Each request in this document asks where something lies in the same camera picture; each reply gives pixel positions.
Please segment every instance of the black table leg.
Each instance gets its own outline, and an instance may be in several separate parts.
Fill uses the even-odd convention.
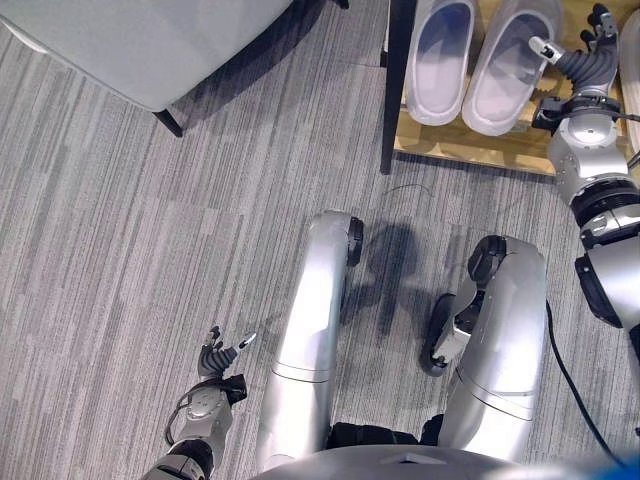
[[[384,94],[384,119],[382,125],[382,158],[380,173],[391,173],[391,157],[398,126],[398,114],[407,68],[411,32],[416,17],[417,0],[390,0],[389,46],[387,53],[387,81]]]
[[[163,110],[161,112],[153,112],[153,114],[176,137],[182,136],[182,128],[180,127],[180,125],[178,125],[178,122],[176,122],[175,118],[171,116],[168,110]]]

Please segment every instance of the black cable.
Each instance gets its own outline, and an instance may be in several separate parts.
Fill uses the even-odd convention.
[[[182,403],[182,401],[189,397],[191,395],[192,391],[189,390],[187,393],[183,394],[180,399],[176,402],[176,407],[173,409],[173,412],[171,412],[171,415],[169,415],[169,420],[167,420],[167,425],[164,427],[164,441],[167,442],[167,444],[172,447],[173,444],[175,443],[173,440],[173,434],[171,433],[171,427],[173,426],[173,422],[175,422],[176,417],[178,416],[178,413],[180,413],[180,410],[182,410],[185,407],[188,407],[191,404],[191,399],[189,398],[189,401],[187,403]]]
[[[622,468],[627,468],[627,465],[624,464],[622,460],[620,460],[611,451],[611,449],[609,448],[609,445],[607,445],[607,442],[604,440],[604,438],[602,438],[602,435],[598,431],[598,428],[596,427],[595,423],[593,423],[593,420],[591,419],[591,415],[589,415],[589,412],[584,406],[582,397],[580,396],[580,393],[578,393],[578,389],[576,388],[576,385],[573,383],[573,380],[571,379],[571,375],[569,375],[569,372],[564,366],[564,362],[562,361],[562,358],[560,357],[560,352],[558,351],[558,346],[556,345],[556,337],[553,334],[553,315],[551,314],[551,306],[549,305],[548,301],[547,301],[547,322],[549,325],[549,340],[551,341],[551,349],[553,350],[553,354],[556,357],[558,366],[560,367],[560,371],[562,372],[562,375],[564,375],[564,378],[567,381],[569,388],[571,389],[571,393],[573,393],[573,397],[576,399],[576,403],[578,404],[578,409],[580,410],[580,413],[584,417],[585,422],[587,422],[587,426],[589,427],[589,430],[591,430],[591,433],[593,433],[593,436],[596,438],[598,444],[600,444],[600,446],[602,447],[604,452],[609,456],[609,458],[613,460],[615,463],[617,463],[618,466]]]
[[[631,160],[629,160],[629,170],[633,170],[636,165],[640,165],[640,150],[638,150]]]

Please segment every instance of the gray chair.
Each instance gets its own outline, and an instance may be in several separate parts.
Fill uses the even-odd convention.
[[[25,44],[153,112],[167,107],[264,31],[293,0],[0,0]]]

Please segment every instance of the gray carpet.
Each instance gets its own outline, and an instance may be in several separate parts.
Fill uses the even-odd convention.
[[[327,208],[366,224],[335,420],[418,435],[443,410],[451,372],[420,371],[424,322],[502,233],[544,253],[566,363],[612,448],[638,447],[626,339],[586,307],[551,180],[402,155],[379,175],[386,3],[352,4],[295,5],[174,106],[183,139],[0,29],[0,477],[139,477],[214,323],[259,335],[215,478],[251,476],[305,228]],[[542,385],[526,460],[602,458],[550,354]]]

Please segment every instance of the humanoid robot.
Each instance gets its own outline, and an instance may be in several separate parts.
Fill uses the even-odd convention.
[[[553,133],[549,158],[585,247],[575,262],[584,295],[598,318],[629,333],[629,360],[640,385],[640,189],[616,147],[616,120],[625,115],[608,97],[617,69],[615,21],[599,4],[588,21],[594,33],[583,32],[581,38],[589,53],[568,53],[552,42],[530,40],[530,47],[574,85],[569,100],[544,99],[533,125]],[[533,245],[508,237],[482,239],[457,295],[436,302],[421,355],[423,368],[438,376],[463,352],[437,447],[325,450],[345,272],[359,261],[362,230],[362,222],[340,212],[325,212],[312,221],[263,398],[256,452],[262,473],[255,478],[516,478],[499,472],[513,468],[511,462],[520,458],[534,417],[546,273]],[[214,328],[202,347],[202,382],[178,402],[165,432],[171,448],[144,480],[205,480],[220,462],[232,423],[231,405],[246,396],[242,375],[223,380],[223,373],[255,335],[227,349],[216,343],[219,335]],[[171,423],[182,408],[186,425],[174,442]],[[555,475],[568,478],[567,471]]]

